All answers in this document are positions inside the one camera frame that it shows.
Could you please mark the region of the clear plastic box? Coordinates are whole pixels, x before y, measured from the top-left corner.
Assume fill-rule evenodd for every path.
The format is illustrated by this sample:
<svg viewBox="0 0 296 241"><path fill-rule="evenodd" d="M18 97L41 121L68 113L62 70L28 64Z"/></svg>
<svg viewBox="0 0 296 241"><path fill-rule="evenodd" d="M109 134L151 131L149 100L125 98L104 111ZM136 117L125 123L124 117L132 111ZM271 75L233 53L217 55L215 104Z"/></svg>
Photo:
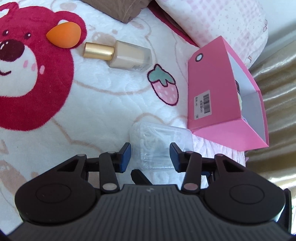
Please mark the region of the clear plastic box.
<svg viewBox="0 0 296 241"><path fill-rule="evenodd" d="M171 143L176 143L182 151L193 150L192 134L186 128L141 121L132 125L129 135L131 161L141 170L172 169Z"/></svg>

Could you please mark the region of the green yarn ball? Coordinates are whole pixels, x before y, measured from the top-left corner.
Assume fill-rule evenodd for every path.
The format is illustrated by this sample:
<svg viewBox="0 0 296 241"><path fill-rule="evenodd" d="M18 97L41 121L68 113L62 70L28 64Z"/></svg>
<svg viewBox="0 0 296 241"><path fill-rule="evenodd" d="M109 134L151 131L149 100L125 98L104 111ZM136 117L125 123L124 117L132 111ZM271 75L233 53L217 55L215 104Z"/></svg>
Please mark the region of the green yarn ball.
<svg viewBox="0 0 296 241"><path fill-rule="evenodd" d="M242 113L242 98L241 98L241 95L240 95L240 86L239 86L239 83L236 80L235 80L235 83L236 83L236 88L237 88L239 107L240 107L240 111Z"/></svg>

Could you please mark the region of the pink cardboard box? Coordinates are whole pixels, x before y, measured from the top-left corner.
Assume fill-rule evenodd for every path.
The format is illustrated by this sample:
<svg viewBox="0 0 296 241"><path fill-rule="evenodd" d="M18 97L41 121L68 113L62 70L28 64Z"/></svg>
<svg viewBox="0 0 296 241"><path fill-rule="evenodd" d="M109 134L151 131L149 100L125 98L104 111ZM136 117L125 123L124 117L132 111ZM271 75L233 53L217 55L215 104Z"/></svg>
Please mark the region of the pink cardboard box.
<svg viewBox="0 0 296 241"><path fill-rule="evenodd" d="M235 80L240 86L242 113ZM188 62L188 129L237 151L269 146L261 91L221 36L195 52Z"/></svg>

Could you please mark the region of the gold cap foundation bottle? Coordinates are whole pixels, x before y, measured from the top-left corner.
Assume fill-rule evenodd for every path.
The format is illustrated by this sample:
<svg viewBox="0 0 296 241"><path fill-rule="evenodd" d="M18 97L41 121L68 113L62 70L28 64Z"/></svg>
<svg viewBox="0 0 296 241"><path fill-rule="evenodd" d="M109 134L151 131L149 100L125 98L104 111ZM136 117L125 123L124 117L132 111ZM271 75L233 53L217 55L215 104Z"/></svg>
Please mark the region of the gold cap foundation bottle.
<svg viewBox="0 0 296 241"><path fill-rule="evenodd" d="M116 41L114 46L86 42L83 57L100 59L110 68L143 72L152 66L151 50L142 46Z"/></svg>

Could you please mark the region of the beige curtain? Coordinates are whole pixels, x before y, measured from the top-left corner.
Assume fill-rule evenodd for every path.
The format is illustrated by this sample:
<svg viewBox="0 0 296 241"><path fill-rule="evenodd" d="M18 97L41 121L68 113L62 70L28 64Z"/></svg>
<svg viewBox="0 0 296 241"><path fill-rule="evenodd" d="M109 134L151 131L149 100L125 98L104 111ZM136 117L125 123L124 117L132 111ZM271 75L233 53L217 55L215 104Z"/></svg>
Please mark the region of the beige curtain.
<svg viewBox="0 0 296 241"><path fill-rule="evenodd" d="M247 167L295 196L295 42L251 68L265 106L269 147L246 152Z"/></svg>

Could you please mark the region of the orange makeup sponge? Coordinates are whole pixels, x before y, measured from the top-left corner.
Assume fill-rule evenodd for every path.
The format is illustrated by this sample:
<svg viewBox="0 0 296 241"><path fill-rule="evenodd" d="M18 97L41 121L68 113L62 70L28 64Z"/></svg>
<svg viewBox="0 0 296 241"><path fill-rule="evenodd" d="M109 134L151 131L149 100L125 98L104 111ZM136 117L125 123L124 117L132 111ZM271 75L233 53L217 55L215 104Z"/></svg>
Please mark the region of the orange makeup sponge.
<svg viewBox="0 0 296 241"><path fill-rule="evenodd" d="M81 28L74 22L58 24L46 33L46 38L49 42L64 49L69 49L77 45L80 37Z"/></svg>

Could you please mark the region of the pink checkered pillow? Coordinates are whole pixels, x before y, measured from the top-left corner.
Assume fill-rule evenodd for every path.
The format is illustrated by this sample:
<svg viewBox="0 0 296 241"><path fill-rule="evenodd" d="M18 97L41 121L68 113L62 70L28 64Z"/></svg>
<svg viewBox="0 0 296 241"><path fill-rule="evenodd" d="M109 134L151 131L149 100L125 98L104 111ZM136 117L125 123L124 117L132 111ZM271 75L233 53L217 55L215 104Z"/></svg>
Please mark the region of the pink checkered pillow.
<svg viewBox="0 0 296 241"><path fill-rule="evenodd" d="M158 1L158 5L198 47L222 36L247 68L268 40L267 19L259 1Z"/></svg>

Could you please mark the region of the brown pillow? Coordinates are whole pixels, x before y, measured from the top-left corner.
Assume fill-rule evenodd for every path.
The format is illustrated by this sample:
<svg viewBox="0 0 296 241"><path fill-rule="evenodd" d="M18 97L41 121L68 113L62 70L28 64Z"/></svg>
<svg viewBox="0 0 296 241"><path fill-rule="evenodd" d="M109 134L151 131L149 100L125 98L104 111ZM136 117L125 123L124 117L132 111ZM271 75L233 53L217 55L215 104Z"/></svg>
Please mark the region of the brown pillow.
<svg viewBox="0 0 296 241"><path fill-rule="evenodd" d="M129 23L142 9L147 8L152 0L82 0L84 3L122 22Z"/></svg>

